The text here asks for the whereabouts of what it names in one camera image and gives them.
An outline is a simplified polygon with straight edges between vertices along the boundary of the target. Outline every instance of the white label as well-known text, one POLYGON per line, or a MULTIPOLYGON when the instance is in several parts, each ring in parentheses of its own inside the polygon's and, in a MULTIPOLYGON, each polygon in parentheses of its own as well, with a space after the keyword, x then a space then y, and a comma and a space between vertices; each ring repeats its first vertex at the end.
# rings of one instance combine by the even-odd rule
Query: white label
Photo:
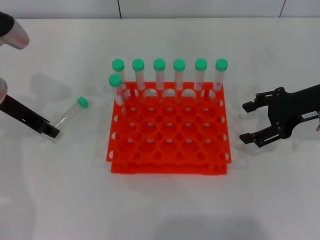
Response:
POLYGON ((316 111, 312 111, 306 114, 301 115, 303 117, 303 119, 308 119, 314 116, 318 116, 318 113, 316 111))

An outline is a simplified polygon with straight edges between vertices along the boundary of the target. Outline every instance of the centrifuge tube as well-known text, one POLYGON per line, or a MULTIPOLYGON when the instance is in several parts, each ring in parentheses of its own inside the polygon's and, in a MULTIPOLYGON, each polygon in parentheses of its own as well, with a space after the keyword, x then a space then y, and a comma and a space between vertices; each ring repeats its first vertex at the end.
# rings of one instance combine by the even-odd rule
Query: centrifuge tube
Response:
POLYGON ((136 86, 138 90, 144 90, 146 88, 145 76, 144 76, 144 69, 145 69, 144 61, 140 58, 133 60, 132 68, 135 73, 135 81, 136 81, 136 86))
POLYGON ((220 58, 215 63, 215 78, 213 84, 213 90, 220 91, 222 89, 225 71, 228 68, 228 61, 220 58))
POLYGON ((53 126, 62 130, 81 110, 88 107, 88 101, 83 97, 79 97, 76 102, 61 117, 53 122, 53 126))
POLYGON ((175 90, 181 91, 184 89, 184 70, 186 62, 183 59, 176 59, 173 62, 175 90))
POLYGON ((112 69, 115 74, 119 74, 121 76, 122 88, 126 89, 126 78, 125 78, 125 63, 121 59, 117 58, 112 61, 112 69))
POLYGON ((112 87, 114 100, 117 105, 121 106, 125 103, 124 91, 122 88, 121 76, 118 74, 112 74, 109 77, 109 84, 112 87))
POLYGON ((165 88, 165 60, 158 58, 153 62, 155 70, 155 87, 157 90, 162 91, 165 88))
POLYGON ((195 61, 195 82, 194 82, 194 90, 200 91, 204 84, 205 71, 207 69, 208 63, 204 58, 199 58, 195 61))

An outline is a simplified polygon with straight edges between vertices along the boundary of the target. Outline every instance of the white table surface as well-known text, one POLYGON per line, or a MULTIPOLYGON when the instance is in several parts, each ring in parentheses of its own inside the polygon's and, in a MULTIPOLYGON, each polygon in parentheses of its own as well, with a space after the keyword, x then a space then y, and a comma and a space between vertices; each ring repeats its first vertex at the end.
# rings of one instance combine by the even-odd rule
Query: white table surface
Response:
POLYGON ((0 47, 8 94, 52 121, 79 96, 90 107, 57 143, 0 112, 1 240, 318 239, 320 133, 312 120, 263 148, 239 135, 269 126, 267 109, 246 113, 256 93, 295 92, 320 82, 320 19, 220 18, 20 20, 24 50, 0 47), (225 176, 111 174, 106 162, 115 58, 218 58, 225 75, 232 164, 225 176))

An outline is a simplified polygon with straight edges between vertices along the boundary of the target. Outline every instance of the green cap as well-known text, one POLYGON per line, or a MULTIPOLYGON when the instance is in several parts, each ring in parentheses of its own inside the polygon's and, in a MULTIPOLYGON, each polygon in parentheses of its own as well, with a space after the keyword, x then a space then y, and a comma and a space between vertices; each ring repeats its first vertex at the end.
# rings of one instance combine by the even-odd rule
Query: green cap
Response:
POLYGON ((116 72, 121 72, 123 69, 125 69, 125 63, 121 59, 117 58, 112 61, 112 68, 116 72))
POLYGON ((137 58, 137 59, 133 60, 132 68, 136 72, 141 72, 143 69, 145 69, 145 63, 142 59, 137 58))
POLYGON ((220 58, 215 63, 215 69, 217 69, 219 72, 224 72, 228 68, 228 61, 224 58, 220 58))
POLYGON ((109 77, 109 83, 110 83, 110 86, 111 87, 119 87, 119 86, 121 86, 121 83, 122 83, 122 81, 121 81, 121 76, 120 75, 118 75, 118 74, 112 74, 112 75, 110 75, 110 77, 109 77))
POLYGON ((156 71, 163 71, 166 68, 166 62, 162 58, 158 58, 153 62, 153 68, 156 71))
POLYGON ((81 107, 83 107, 84 109, 86 109, 88 107, 88 101, 87 99, 85 99, 83 96, 79 97, 77 100, 76 100, 81 107))
POLYGON ((195 69, 197 69, 198 71, 205 71, 208 67, 208 63, 207 60, 205 60, 204 58, 199 58, 195 61, 195 69))
POLYGON ((174 60, 173 69, 175 71, 182 72, 183 70, 185 70, 185 68, 186 68, 186 62, 183 59, 178 58, 174 60))

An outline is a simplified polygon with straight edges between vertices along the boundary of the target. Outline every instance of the orange test tube rack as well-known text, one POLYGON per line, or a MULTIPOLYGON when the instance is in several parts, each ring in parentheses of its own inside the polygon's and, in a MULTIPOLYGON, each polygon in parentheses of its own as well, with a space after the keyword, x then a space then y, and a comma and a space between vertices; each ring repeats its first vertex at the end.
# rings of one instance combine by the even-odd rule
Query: orange test tube rack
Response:
POLYGON ((124 105, 114 102, 106 158, 111 172, 227 174, 232 160, 223 88, 214 92, 212 82, 194 92, 194 82, 184 82, 181 91, 174 82, 165 82, 164 90, 155 82, 145 86, 138 91, 136 82, 126 82, 124 105), (148 91, 156 94, 145 96, 148 91))

